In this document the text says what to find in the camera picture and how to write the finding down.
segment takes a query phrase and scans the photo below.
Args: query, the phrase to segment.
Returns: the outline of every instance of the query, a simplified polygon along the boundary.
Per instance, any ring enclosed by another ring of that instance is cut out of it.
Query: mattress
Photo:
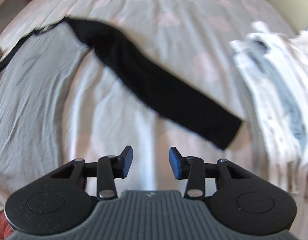
[[[66,15],[104,21],[122,30],[153,62],[243,120],[249,119],[251,109],[238,86],[229,41],[244,39],[256,20],[266,22],[274,32],[294,36],[265,0],[33,0],[1,34],[4,55],[33,28]],[[205,162],[227,158],[264,178],[267,174],[266,153],[256,150],[255,130],[249,122],[220,151],[145,106],[93,51],[75,75],[62,126],[63,163],[74,158],[94,162],[104,155],[118,155],[126,145],[133,147],[128,177],[116,179],[119,194],[125,189],[184,192],[186,182],[175,180],[169,166],[172,146],[182,155],[195,155]],[[87,192],[96,194],[95,179],[89,179]],[[207,179],[206,194],[214,192],[214,181]],[[0,208],[9,194],[0,189]],[[298,217],[292,229],[302,239],[307,239],[301,236],[302,228],[308,228],[305,217]]]

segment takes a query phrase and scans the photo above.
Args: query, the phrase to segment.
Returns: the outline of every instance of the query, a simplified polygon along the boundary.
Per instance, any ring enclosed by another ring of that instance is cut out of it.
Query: red object
[[[10,236],[13,233],[12,228],[10,227],[4,211],[0,212],[0,239],[4,240],[6,239],[8,236]]]

